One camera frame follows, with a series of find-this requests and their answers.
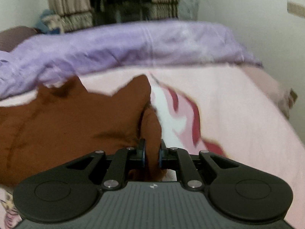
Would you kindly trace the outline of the brown padded jacket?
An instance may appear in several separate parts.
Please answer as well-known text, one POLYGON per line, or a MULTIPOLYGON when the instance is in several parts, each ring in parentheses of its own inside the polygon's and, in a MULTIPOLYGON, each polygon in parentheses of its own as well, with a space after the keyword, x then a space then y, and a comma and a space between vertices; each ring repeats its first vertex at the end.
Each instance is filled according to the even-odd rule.
POLYGON ((91 93, 78 77, 61 87, 41 86, 28 104, 1 108, 1 184, 22 180, 96 150, 146 143, 147 181, 159 181, 161 126, 150 101, 145 75, 113 95, 91 93))

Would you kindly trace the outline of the blue and beige clothes pile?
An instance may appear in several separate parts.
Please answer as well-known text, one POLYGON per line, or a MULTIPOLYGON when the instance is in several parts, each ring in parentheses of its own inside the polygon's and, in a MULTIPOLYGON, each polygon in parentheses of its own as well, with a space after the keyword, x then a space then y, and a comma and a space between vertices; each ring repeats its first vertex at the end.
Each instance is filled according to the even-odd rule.
POLYGON ((42 12, 35 28, 43 34, 57 35, 64 33, 61 16, 48 9, 42 12))

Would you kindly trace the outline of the mauve bed sheet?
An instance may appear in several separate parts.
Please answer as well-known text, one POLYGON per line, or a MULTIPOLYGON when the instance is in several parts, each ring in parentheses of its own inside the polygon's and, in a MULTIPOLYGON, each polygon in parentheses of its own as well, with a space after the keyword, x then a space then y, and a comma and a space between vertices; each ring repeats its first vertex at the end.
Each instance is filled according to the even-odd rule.
POLYGON ((283 86, 263 69, 249 65, 242 65, 241 70, 254 82, 254 84, 278 107, 284 116, 290 118, 288 97, 290 89, 283 86))

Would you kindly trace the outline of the purple quilt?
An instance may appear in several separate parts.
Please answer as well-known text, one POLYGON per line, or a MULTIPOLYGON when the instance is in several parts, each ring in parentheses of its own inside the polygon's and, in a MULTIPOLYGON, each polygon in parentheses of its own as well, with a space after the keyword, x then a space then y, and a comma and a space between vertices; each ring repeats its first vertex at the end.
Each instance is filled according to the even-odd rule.
POLYGON ((1 99, 116 67, 209 63, 262 66, 230 28, 218 23, 163 20, 39 34, 1 52, 1 99))

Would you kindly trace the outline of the mauve quilted headboard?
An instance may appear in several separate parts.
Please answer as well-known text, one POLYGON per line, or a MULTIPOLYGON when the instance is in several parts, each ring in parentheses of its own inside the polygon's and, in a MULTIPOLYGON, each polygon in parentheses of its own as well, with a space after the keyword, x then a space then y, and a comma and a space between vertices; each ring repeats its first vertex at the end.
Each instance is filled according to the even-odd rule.
POLYGON ((24 40, 41 33, 41 30, 27 26, 17 26, 1 31, 1 51, 11 52, 24 40))

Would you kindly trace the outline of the left beige patterned curtain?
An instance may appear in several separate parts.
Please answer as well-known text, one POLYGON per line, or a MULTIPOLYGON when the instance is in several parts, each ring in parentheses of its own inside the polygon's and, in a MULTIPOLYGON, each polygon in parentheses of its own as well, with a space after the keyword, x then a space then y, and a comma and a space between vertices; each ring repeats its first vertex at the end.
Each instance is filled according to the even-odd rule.
POLYGON ((90 0, 47 0, 61 34, 93 27, 90 0))

